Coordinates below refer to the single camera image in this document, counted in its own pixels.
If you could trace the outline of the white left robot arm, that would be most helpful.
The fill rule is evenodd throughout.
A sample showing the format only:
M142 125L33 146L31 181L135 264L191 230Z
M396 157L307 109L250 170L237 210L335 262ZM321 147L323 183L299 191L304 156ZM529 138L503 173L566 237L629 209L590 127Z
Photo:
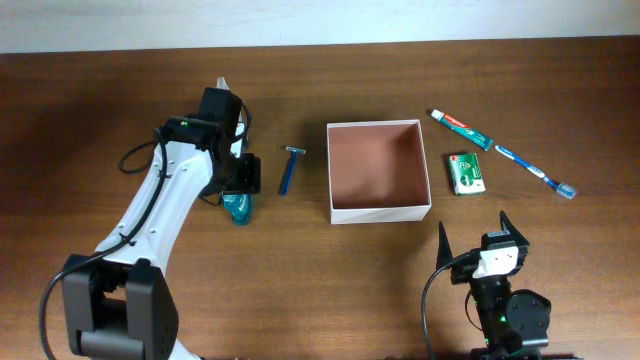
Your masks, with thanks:
M152 158L134 199L93 254L72 254L61 284L70 351L89 359L192 359L178 339L166 282L170 254L198 200L218 196L245 225L261 190L260 160L247 152L247 106L224 84L205 89L197 112L154 131Z

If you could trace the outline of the green Dettol soap box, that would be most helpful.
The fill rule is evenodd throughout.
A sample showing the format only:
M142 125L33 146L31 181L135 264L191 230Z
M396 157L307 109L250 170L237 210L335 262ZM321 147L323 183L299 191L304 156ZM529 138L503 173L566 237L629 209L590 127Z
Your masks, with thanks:
M476 195L486 191L476 153L451 155L448 157L448 165L457 196Z

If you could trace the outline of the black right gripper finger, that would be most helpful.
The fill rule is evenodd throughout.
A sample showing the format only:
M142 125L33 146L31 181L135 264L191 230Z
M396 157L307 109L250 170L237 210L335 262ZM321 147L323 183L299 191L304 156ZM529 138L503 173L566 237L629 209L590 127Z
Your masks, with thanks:
M503 231L508 231L512 240L517 246L528 246L529 241L519 232L519 230L512 224L511 220L507 216L506 212L501 210L499 213L500 224Z
M445 267L453 260L453 255L446 233L445 226L442 222L438 224L438 251L436 257L436 269Z

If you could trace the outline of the teal Listerine mouthwash bottle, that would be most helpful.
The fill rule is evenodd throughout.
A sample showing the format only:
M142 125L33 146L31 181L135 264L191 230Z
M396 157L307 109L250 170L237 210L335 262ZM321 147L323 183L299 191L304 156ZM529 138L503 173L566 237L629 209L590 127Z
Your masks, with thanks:
M222 205L230 213L235 225L247 225L251 219L254 204L250 194L223 194Z

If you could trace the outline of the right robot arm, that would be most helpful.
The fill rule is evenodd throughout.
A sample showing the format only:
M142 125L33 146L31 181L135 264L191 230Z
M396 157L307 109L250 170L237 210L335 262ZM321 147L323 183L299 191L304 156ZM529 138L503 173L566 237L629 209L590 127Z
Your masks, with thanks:
M539 359L549 344L551 302L528 289L514 291L509 278L523 267L529 241L499 213L501 229L481 237L481 246L458 256L439 226L436 268L451 272L451 283L470 286L485 346L473 359Z

